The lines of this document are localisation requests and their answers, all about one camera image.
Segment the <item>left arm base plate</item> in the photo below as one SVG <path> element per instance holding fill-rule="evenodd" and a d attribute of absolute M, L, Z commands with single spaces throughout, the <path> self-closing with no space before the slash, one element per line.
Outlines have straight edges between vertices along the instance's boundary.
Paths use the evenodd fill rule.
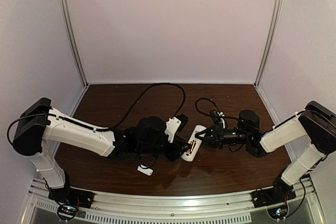
<path fill-rule="evenodd" d="M 90 209 L 94 196 L 95 194 L 91 191 L 64 187 L 49 189 L 48 198 L 56 203 Z"/>

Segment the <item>orange battery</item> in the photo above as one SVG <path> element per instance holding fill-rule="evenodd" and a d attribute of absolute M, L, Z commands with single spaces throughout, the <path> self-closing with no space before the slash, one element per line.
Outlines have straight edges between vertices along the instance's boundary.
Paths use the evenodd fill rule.
<path fill-rule="evenodd" d="M 190 145 L 189 149 L 186 151 L 187 154 L 190 154 L 192 152 L 193 145 Z"/>

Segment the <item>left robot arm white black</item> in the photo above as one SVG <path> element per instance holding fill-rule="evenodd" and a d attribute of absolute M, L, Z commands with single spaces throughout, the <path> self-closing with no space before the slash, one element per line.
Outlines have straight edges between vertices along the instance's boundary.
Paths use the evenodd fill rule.
<path fill-rule="evenodd" d="M 51 106 L 49 98 L 41 98 L 8 126 L 16 126 L 13 138 L 8 138 L 13 149 L 30 159 L 47 182 L 53 197 L 72 196 L 69 175 L 55 161 L 48 150 L 47 141 L 56 141 L 94 152 L 116 160 L 158 158 L 169 161 L 179 159 L 190 143 L 176 133 L 183 127 L 184 114 L 164 122 L 157 116 L 142 118 L 126 130 L 99 127 L 69 117 Z"/>

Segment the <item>white remote control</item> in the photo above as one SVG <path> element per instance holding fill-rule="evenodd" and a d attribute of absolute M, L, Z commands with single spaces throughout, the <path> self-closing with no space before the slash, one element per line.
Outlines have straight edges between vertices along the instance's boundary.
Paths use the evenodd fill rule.
<path fill-rule="evenodd" d="M 195 134 L 196 133 L 199 133 L 203 130 L 205 130 L 206 127 L 202 126 L 202 125 L 197 125 L 195 128 L 194 128 L 194 131 L 191 135 L 191 137 L 189 138 L 189 141 L 188 143 L 191 145 L 191 147 L 182 154 L 181 158 L 186 161 L 186 162 L 192 162 L 199 150 L 199 147 L 201 146 L 202 144 L 202 141 L 200 139 L 197 139 L 195 137 Z"/>

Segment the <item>white battery cover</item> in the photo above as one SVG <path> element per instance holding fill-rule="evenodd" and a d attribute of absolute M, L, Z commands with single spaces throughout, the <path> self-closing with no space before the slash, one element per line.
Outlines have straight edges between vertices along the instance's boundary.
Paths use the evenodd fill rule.
<path fill-rule="evenodd" d="M 137 171 L 147 175 L 147 176 L 151 176 L 153 174 L 153 170 L 149 167 L 143 166 L 143 165 L 139 165 L 137 167 Z"/>

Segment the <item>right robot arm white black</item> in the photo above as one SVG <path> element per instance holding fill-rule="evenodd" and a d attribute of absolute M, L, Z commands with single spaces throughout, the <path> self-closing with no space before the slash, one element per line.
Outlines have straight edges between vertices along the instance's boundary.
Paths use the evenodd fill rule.
<path fill-rule="evenodd" d="M 309 145 L 275 179 L 271 195 L 276 199 L 285 199 L 297 181 L 335 152 L 335 113 L 316 101 L 269 131 L 259 128 L 260 117 L 252 110 L 240 111 L 232 130 L 227 129 L 228 118 L 222 112 L 211 111 L 210 117 L 214 124 L 195 133 L 196 139 L 217 149 L 243 145 L 254 157 L 264 157 L 299 138 L 309 138 Z"/>

